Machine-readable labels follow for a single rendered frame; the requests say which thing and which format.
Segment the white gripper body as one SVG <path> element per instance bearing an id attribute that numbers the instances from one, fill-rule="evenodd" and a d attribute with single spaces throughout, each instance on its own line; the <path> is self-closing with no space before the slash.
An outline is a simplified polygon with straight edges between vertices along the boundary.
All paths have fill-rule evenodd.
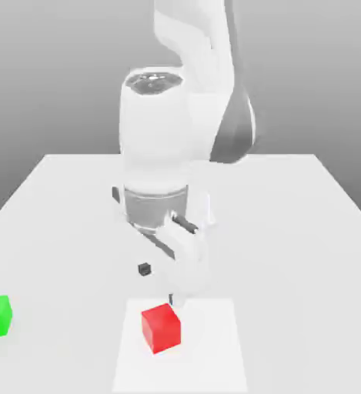
<path id="1" fill-rule="evenodd" d="M 205 233 L 182 215 L 167 215 L 153 233 L 136 231 L 150 241 L 161 256 L 152 263 L 173 292 L 201 292 L 209 281 L 209 248 Z"/>

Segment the small red cube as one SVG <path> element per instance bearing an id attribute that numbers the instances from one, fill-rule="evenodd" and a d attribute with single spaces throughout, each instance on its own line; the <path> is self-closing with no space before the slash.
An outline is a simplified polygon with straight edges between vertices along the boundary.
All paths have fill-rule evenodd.
<path id="1" fill-rule="evenodd" d="M 153 354 L 178 346 L 182 341 L 181 322 L 170 304 L 141 312 L 142 334 Z"/>

